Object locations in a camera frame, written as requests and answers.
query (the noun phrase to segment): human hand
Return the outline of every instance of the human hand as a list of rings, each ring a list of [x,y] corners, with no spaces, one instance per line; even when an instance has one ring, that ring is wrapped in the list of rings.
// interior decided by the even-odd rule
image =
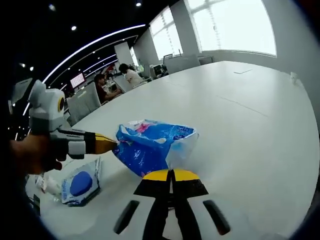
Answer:
[[[27,174],[61,170],[61,162],[67,157],[59,153],[45,135],[29,134],[23,141],[11,141],[10,144],[19,171]]]

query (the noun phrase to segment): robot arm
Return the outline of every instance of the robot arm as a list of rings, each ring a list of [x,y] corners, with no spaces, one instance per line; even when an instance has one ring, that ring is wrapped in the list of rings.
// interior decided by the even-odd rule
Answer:
[[[61,154],[83,159],[85,154],[103,154],[117,146],[115,141],[99,133],[63,127],[63,91],[46,89],[46,85],[37,80],[28,101],[32,105],[29,110],[32,134],[49,135],[54,148]]]

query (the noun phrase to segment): plastic bag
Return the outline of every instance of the plastic bag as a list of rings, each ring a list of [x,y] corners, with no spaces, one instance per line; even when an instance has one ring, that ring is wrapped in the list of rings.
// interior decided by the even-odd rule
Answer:
[[[138,176],[181,168],[199,134],[188,126],[140,120],[119,125],[114,155]]]

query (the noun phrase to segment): desk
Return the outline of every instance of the desk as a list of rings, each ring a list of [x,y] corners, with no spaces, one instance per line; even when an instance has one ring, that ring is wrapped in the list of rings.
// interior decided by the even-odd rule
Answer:
[[[234,73],[239,69],[250,71]],[[74,128],[112,137],[118,124],[142,119],[196,128],[197,145],[181,167],[246,213],[258,230],[287,237],[303,221],[318,178],[319,135],[308,95],[290,75],[239,62],[206,64],[133,89]],[[96,158],[49,174],[61,180]],[[39,193],[42,219],[58,237],[86,231],[140,182],[112,153],[101,158],[102,191],[87,206],[59,205]]]

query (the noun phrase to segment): person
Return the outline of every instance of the person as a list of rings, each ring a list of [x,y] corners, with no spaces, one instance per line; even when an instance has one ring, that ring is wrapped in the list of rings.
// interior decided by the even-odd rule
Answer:
[[[139,74],[131,70],[130,67],[125,63],[122,63],[119,66],[119,71],[124,74],[125,79],[131,84],[133,88],[143,81]]]
[[[16,170],[21,176],[61,170],[61,162],[67,157],[54,150],[49,137],[45,135],[28,134],[22,141],[10,140],[9,146]]]
[[[101,104],[103,104],[106,101],[111,101],[115,97],[119,96],[122,91],[120,89],[117,89],[115,92],[112,93],[106,93],[105,90],[102,88],[102,86],[105,83],[105,75],[103,74],[97,74],[94,77],[94,82],[95,82],[95,88],[96,88],[96,93],[98,94],[99,101]]]

